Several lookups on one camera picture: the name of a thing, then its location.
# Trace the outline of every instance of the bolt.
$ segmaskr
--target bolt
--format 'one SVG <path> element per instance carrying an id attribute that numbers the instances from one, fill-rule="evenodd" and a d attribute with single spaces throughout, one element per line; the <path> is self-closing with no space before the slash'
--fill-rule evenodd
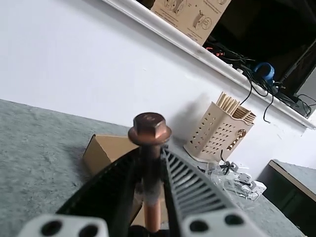
<path id="1" fill-rule="evenodd" d="M 145 226 L 155 233 L 160 229 L 160 148 L 171 135 L 164 117 L 156 113 L 143 113 L 134 118 L 128 138 L 140 146 L 142 184 L 144 190 Z"/>

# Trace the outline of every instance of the blue tape roll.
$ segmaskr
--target blue tape roll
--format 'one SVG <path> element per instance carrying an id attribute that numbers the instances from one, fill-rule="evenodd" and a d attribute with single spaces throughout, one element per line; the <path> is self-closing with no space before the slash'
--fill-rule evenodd
<path id="1" fill-rule="evenodd" d="M 270 64 L 270 63 L 267 63 L 267 62 L 264 62 L 264 63 L 259 63 L 254 69 L 253 71 L 256 73 L 259 68 L 261 68 L 262 66 L 269 66 L 270 67 L 270 71 L 267 75 L 265 76 L 262 76 L 262 78 L 264 80 L 272 80 L 273 79 L 273 76 L 275 75 L 275 68 Z"/>

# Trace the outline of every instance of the white shelf edge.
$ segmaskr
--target white shelf edge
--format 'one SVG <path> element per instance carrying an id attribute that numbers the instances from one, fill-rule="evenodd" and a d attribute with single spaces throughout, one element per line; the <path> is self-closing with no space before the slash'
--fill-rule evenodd
<path id="1" fill-rule="evenodd" d="M 208 65 L 212 69 L 216 70 L 220 74 L 229 78 L 239 86 L 250 90 L 250 84 L 247 78 L 237 72 L 235 69 L 230 67 L 224 61 L 217 58 L 215 55 L 209 53 L 206 49 L 204 49 L 201 45 L 194 42 L 192 39 L 181 33 L 179 30 L 171 26 L 169 23 L 156 16 L 153 12 L 147 10 L 144 6 L 139 4 L 136 0 L 102 0 L 129 16 L 133 20 L 139 22 L 146 28 L 155 32 L 160 37 L 166 39 L 173 45 L 178 48 L 184 50 L 191 56 L 195 57 L 199 61 Z M 258 85 L 253 85 L 257 91 L 261 93 L 266 93 L 264 89 L 262 89 Z M 256 95 L 260 99 L 266 101 L 267 103 L 271 102 L 272 95 L 268 95 L 267 97 L 259 96 L 254 90 L 252 90 L 252 94 Z M 282 111 L 286 115 L 290 116 L 300 124 L 304 125 L 309 129 L 316 129 L 316 124 L 314 124 L 311 120 L 303 117 L 295 110 L 291 109 L 284 103 L 282 103 L 279 99 L 275 98 L 272 104 L 275 108 Z"/>

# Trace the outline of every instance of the cardboard box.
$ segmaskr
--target cardboard box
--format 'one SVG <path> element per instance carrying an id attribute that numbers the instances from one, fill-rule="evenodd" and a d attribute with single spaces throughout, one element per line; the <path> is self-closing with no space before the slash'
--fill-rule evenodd
<path id="1" fill-rule="evenodd" d="M 104 167 L 114 162 L 121 156 L 137 148 L 127 137 L 93 135 L 84 154 L 83 160 L 92 175 L 97 174 Z M 167 210 L 163 192 L 160 196 L 161 222 L 168 221 Z M 145 226 L 144 208 L 141 202 L 134 198 L 131 220 L 133 225 Z"/>
<path id="2" fill-rule="evenodd" d="M 155 0 L 151 11 L 203 45 L 231 0 Z"/>

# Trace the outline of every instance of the perforated utensil holder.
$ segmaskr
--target perforated utensil holder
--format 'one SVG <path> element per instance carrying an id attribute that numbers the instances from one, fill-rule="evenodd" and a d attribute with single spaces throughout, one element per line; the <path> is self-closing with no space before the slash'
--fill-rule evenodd
<path id="1" fill-rule="evenodd" d="M 253 125 L 233 118 L 212 102 L 183 147 L 200 162 L 220 161 L 221 150 L 226 160 Z"/>

